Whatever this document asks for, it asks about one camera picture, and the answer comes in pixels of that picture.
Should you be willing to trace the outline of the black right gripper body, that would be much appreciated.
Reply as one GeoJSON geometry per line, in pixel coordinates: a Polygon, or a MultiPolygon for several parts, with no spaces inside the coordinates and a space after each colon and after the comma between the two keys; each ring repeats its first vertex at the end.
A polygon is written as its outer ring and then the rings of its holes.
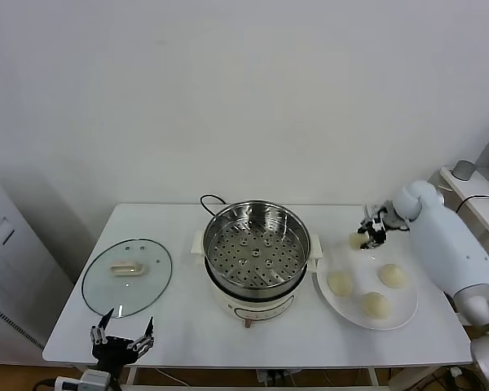
{"type": "Polygon", "coordinates": [[[383,222],[377,222],[377,232],[373,235],[368,235],[368,242],[377,243],[380,247],[387,241],[386,228],[383,222]]]}

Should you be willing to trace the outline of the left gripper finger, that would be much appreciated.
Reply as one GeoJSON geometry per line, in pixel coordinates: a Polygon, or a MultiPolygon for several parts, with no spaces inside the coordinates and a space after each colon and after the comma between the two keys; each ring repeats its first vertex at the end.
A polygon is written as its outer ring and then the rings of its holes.
{"type": "Polygon", "coordinates": [[[144,334],[140,338],[129,343],[126,348],[136,353],[147,353],[154,345],[153,328],[153,317],[151,317],[144,334]]]}
{"type": "Polygon", "coordinates": [[[106,345],[108,343],[105,329],[112,317],[113,311],[114,309],[111,308],[105,315],[102,316],[96,326],[91,327],[90,338],[93,345],[106,345]]]}

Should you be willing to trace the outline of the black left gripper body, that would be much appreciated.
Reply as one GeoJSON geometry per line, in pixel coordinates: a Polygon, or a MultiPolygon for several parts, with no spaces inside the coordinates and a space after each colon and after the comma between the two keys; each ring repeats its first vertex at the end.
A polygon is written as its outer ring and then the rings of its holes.
{"type": "Polygon", "coordinates": [[[92,335],[92,355],[97,359],[96,369],[122,369],[135,363],[139,358],[138,343],[117,336],[92,335]]]}

